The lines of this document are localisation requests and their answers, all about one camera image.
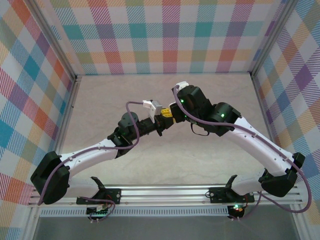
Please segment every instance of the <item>plaid wallpaper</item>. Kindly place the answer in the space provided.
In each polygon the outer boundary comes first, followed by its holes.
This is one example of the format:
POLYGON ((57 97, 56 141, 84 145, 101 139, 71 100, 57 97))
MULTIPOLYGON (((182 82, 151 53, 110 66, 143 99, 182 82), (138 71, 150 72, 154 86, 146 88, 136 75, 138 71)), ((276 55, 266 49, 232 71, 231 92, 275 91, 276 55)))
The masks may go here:
POLYGON ((264 33, 264 36, 263 36, 262 41, 261 41, 261 43, 259 45, 259 48, 255 52, 253 60, 252 60, 252 62, 250 64, 250 67, 248 69, 248 72, 252 72, 252 70, 254 69, 254 66, 256 65, 256 62, 260 57, 261 51, 264 48, 264 46, 266 45, 266 43, 268 42, 269 37, 270 37, 271 33, 273 32, 275 26, 277 25, 277 21, 278 21, 280 15, 281 15, 281 13, 283 12, 285 5, 288 3, 288 1, 289 0, 281 0, 281 3, 278 6, 275 14, 273 15, 273 18, 272 18, 272 21, 271 21, 269 27, 267 28, 266 32, 264 33))
POLYGON ((0 240, 16 240, 30 176, 53 149, 72 81, 23 0, 0 0, 0 240))
POLYGON ((247 72, 286 2, 36 1, 75 72, 87 75, 247 72))
POLYGON ((320 0, 299 0, 255 80, 277 144, 305 156, 320 234, 320 0))

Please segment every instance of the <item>yellow block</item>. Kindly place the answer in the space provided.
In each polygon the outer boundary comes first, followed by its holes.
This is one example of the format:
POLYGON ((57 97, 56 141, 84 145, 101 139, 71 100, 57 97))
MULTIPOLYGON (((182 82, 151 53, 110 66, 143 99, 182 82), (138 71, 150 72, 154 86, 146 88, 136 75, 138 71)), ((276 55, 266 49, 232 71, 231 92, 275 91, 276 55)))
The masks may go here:
POLYGON ((192 51, 178 51, 178 62, 191 62, 192 51))
POLYGON ((161 115, 166 117, 166 118, 171 118, 172 117, 172 113, 171 113, 169 108, 163 108, 161 110, 161 115))
POLYGON ((164 54, 162 51, 149 51, 149 62, 150 63, 162 63, 164 54))
POLYGON ((308 133, 311 129, 317 126, 309 109, 304 111, 297 119, 303 134, 308 133))
POLYGON ((292 40, 297 49, 299 49, 302 44, 304 44, 309 35, 310 32, 307 26, 304 24, 304 22, 302 22, 292 37, 292 40))
POLYGON ((24 28, 24 23, 20 20, 15 10, 10 7, 2 18, 5 23, 10 27, 11 31, 16 37, 19 36, 21 30, 24 28))
POLYGON ((72 8, 87 8, 89 7, 88 0, 69 0, 72 8))
POLYGON ((288 66, 288 63, 287 63, 285 57, 283 55, 281 55, 274 67, 276 69, 276 72, 280 76, 285 71, 287 66, 288 66))
POLYGON ((0 66, 4 63, 9 51, 0 41, 0 66))
POLYGON ((312 225, 320 225, 319 209, 314 201, 311 202, 311 206, 307 211, 308 219, 312 225))
POLYGON ((19 159, 19 162, 18 162, 16 168, 15 168, 13 177, 22 181, 22 182, 25 182, 27 180, 30 167, 31 167, 31 162, 29 162, 21 157, 19 159))
POLYGON ((43 133, 44 131, 34 123, 29 132, 28 139, 35 145, 38 145, 43 133))
POLYGON ((126 1, 125 0, 106 0, 106 4, 108 5, 108 7, 125 7, 126 1))
POLYGON ((279 142, 282 148, 286 148, 292 144, 288 129, 283 130, 279 135, 279 142))
POLYGON ((1 227, 10 227, 11 220, 16 211, 16 203, 3 201, 0 205, 0 226, 1 227))
POLYGON ((205 55, 206 62, 218 62, 221 50, 207 50, 205 55))
POLYGON ((104 52, 90 52, 94 64, 106 64, 107 59, 104 52))

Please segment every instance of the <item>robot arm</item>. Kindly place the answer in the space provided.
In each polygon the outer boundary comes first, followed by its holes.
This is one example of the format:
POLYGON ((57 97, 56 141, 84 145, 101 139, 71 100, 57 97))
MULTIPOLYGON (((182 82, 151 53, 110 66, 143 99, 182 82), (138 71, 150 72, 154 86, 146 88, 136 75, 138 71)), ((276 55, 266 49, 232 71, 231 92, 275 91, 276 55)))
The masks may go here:
POLYGON ((211 192, 218 202, 235 202, 238 196, 262 191, 277 197, 284 197, 297 180, 297 170, 287 161, 301 168, 305 157, 292 154, 274 144, 254 129, 240 112, 225 102, 211 104, 199 87, 180 82, 173 88, 176 103, 171 112, 177 122, 188 121, 197 124, 208 133, 215 133, 236 143, 257 159, 265 169, 251 176, 232 176, 223 190, 211 192))
MULTIPOLYGON (((157 101, 143 101, 143 106, 149 109, 149 117, 146 119, 139 120, 137 114, 130 112, 139 137, 154 131, 162 136, 162 132, 174 124, 170 110, 162 109, 157 101)), ((57 155, 54 151, 47 153, 31 176, 36 190, 40 194, 43 190, 45 191, 43 202, 53 204, 62 197, 76 197, 84 194, 91 197, 97 193, 97 185, 101 187, 99 180, 92 177, 83 181, 73 176, 84 169, 116 159, 130 151, 137 144, 137 142, 133 144, 133 141, 138 139, 134 124, 127 112, 121 117, 114 132, 101 142, 62 155, 57 155)))
MULTIPOLYGON (((236 143, 265 167, 265 169, 252 176, 232 176, 224 189, 217 189, 212 192, 213 194, 210 195, 210 200, 212 201, 218 203, 237 202, 239 196, 261 190, 265 190, 277 197, 285 196, 296 182, 297 171, 270 146, 279 149, 283 156, 286 156, 299 168, 301 168, 305 157, 300 153, 292 155, 290 152, 275 145, 254 129, 241 116, 240 112, 229 104, 220 102, 212 105, 199 87, 189 85, 186 82, 178 83, 178 85, 179 88, 176 94, 178 99, 170 105, 170 109, 162 109, 162 106, 157 101, 143 101, 143 106, 149 108, 149 117, 139 121, 138 116, 133 112, 131 113, 139 135, 144 136, 157 131, 161 136, 162 131, 171 127, 174 122, 187 121, 191 124, 197 124, 209 133, 215 133, 221 138, 227 138, 236 143), (242 129, 235 128, 233 125, 238 125, 242 129), (253 134, 248 134, 243 129, 250 129, 253 134)), ((133 146, 133 141, 136 139, 137 133, 134 124, 129 118, 129 114, 125 113, 118 122, 118 127, 103 141, 72 153, 57 155, 55 152, 49 152, 46 154, 32 174, 31 181, 37 191, 41 193, 49 174, 57 165, 65 162, 53 174, 43 201, 46 204, 52 204, 66 194, 68 197, 79 196, 72 177, 93 165, 121 157, 131 149, 130 146, 133 146), (111 149, 114 147, 122 147, 122 149, 111 149)), ((101 187, 99 180, 93 180, 101 187)), ((93 191, 87 191, 86 193, 87 196, 91 197, 97 191, 98 189, 95 188, 93 191)))

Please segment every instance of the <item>purple cable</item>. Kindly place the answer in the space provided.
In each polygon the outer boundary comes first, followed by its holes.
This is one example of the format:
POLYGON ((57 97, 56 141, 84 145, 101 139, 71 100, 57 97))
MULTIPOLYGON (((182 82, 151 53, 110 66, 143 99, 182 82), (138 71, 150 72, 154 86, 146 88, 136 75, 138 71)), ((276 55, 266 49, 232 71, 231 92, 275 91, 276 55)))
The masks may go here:
POLYGON ((250 217, 252 215, 252 213, 257 209, 260 201, 261 201, 261 197, 262 197, 262 193, 260 191, 258 191, 258 194, 259 194, 259 198, 258 198, 258 201, 256 202, 256 204, 254 205, 253 209, 247 213, 246 215, 244 215, 241 219, 247 219, 248 217, 250 217))
POLYGON ((85 196, 81 196, 80 198, 86 200, 86 201, 94 201, 94 202, 105 202, 105 203, 110 203, 112 204, 113 208, 102 218, 97 219, 97 220, 93 220, 92 217, 92 213, 89 215, 89 219, 91 220, 91 223, 99 223, 102 222, 103 220, 105 220, 110 214, 112 214, 116 208, 116 204, 114 201, 112 200, 107 200, 107 199, 93 199, 93 198, 89 198, 89 197, 85 197, 85 196))
POLYGON ((307 192, 308 192, 308 201, 307 201, 307 204, 306 206, 303 208, 303 209, 300 209, 300 210, 291 210, 290 208, 286 208, 282 205, 280 205, 279 203, 277 203, 276 201, 270 199, 269 197, 263 195, 261 193, 261 196, 264 197, 265 199, 269 200, 270 202, 274 203, 275 205, 277 205, 278 207, 280 207, 281 209, 283 210, 286 210, 290 213, 294 213, 294 214, 300 214, 300 213, 304 213, 305 211, 307 211, 310 206, 311 206, 311 201, 312 201, 312 194, 311 194, 311 189, 310 189, 310 185, 308 183, 308 180, 306 178, 306 176, 304 175, 304 173, 302 172, 302 170, 300 168, 298 168, 298 166, 296 164, 294 164, 291 160, 287 159, 287 156, 284 155, 281 151, 279 151, 276 147, 274 147, 271 143, 269 143, 267 140, 265 140, 263 137, 259 136, 259 135, 256 135, 255 132, 243 127, 243 126, 240 126, 240 125, 237 125, 237 124, 232 124, 232 123, 227 123, 227 122, 212 122, 212 121, 204 121, 204 120, 201 120, 199 118, 196 118, 195 116, 192 116, 188 111, 186 111, 184 109, 184 107, 182 106, 179 98, 178 98, 178 88, 179 88, 179 85, 176 85, 174 86, 173 88, 173 96, 174 96, 174 99, 175 99, 175 102, 177 103, 177 105, 179 106, 179 108, 181 109, 181 111, 187 115, 190 119, 198 122, 198 123, 201 123, 201 124, 206 124, 206 125, 212 125, 212 126, 227 126, 227 127, 233 127, 233 128, 237 128, 237 129, 240 129, 240 130, 243 130, 247 133, 249 133, 253 138, 257 138, 259 139, 261 142, 263 142, 264 144, 266 144, 269 148, 271 148, 273 151, 275 151, 277 154, 279 154, 284 160, 286 160, 289 164, 291 164, 293 166, 293 168, 300 174, 300 176, 302 177, 304 183, 305 183, 305 186, 306 186, 306 189, 307 189, 307 192))
POLYGON ((140 102, 140 101, 128 101, 126 104, 125 104, 125 108, 129 114, 129 117, 130 117, 130 120, 132 121, 133 123, 133 126, 134 126, 134 129, 135 129, 135 132, 136 132, 136 141, 133 145, 131 146, 101 146, 100 148, 95 146, 95 147, 91 147, 91 148, 88 148, 88 149, 85 149, 83 151, 80 151, 80 152, 77 152, 76 154, 68 157, 66 160, 62 161, 61 163, 59 163, 54 169, 53 171, 50 173, 50 175, 48 176, 47 180, 45 181, 45 184, 43 186, 43 189, 42 189, 42 192, 41 192, 41 195, 40 195, 40 199, 39 199, 39 202, 38 202, 38 206, 40 206, 42 203, 43 203, 43 200, 44 200, 44 196, 45 196, 45 193, 47 191, 47 187, 49 185, 49 182, 51 180, 51 178, 53 177, 53 175, 55 174, 55 172, 62 166, 64 165, 65 163, 69 162, 70 159, 74 159, 82 154, 85 154, 87 152, 91 152, 93 150, 99 150, 99 149, 103 149, 103 150, 111 150, 111 149, 115 149, 115 150, 126 150, 126 149, 132 149, 134 148, 138 143, 139 143, 139 140, 140 140, 140 134, 139 134, 139 129, 138 129, 138 126, 136 125, 136 122, 134 120, 134 117, 132 116, 131 112, 130 112, 130 109, 129 109, 129 104, 138 104, 138 105, 143 105, 143 102, 140 102))

